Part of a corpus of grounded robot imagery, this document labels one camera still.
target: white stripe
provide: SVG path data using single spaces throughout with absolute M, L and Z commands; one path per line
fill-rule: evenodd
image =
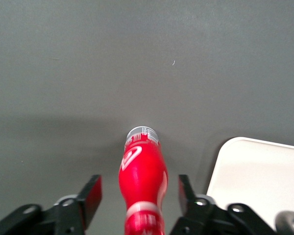
M 140 201 L 134 203 L 126 212 L 126 218 L 129 218 L 132 214 L 140 211 L 152 211 L 161 215 L 161 212 L 156 204 L 147 201 Z

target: red bottle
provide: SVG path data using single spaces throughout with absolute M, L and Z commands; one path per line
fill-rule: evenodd
M 164 235 L 161 204 L 168 172 L 158 136 L 151 128 L 140 126 L 128 133 L 119 185 L 127 209 L 125 235 Z

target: white plate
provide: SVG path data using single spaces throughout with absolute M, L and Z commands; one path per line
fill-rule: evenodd
M 207 191 L 220 208 L 250 206 L 275 228 L 275 216 L 294 211 L 294 146 L 237 137 L 218 155 Z

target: gray surface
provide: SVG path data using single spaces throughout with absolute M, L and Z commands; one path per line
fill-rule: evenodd
M 166 156 L 167 231 L 178 173 L 205 192 L 227 139 L 294 145 L 294 1 L 0 1 L 0 218 L 100 173 L 88 234 L 122 234 L 136 125 Z

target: screw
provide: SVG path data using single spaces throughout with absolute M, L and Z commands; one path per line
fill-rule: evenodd
M 36 209 L 35 206 L 31 206 L 31 207 L 27 208 L 25 211 L 23 211 L 23 214 L 32 213 L 35 209 Z
M 185 233 L 185 234 L 189 234 L 190 232 L 191 232 L 191 230 L 190 230 L 189 227 L 185 227 L 185 228 L 183 229 L 183 233 Z
M 207 205 L 207 201 L 203 198 L 199 198 L 195 201 L 195 203 L 199 206 L 206 206 Z
M 72 204 L 73 202 L 74 202 L 73 199 L 68 199 L 68 200 L 64 201 L 64 203 L 62 203 L 62 206 L 63 206 L 63 207 L 67 207 L 67 206 L 69 206 L 70 204 Z
M 233 205 L 232 210 L 234 212 L 244 212 L 244 208 L 242 206 L 240 206 L 240 205 Z

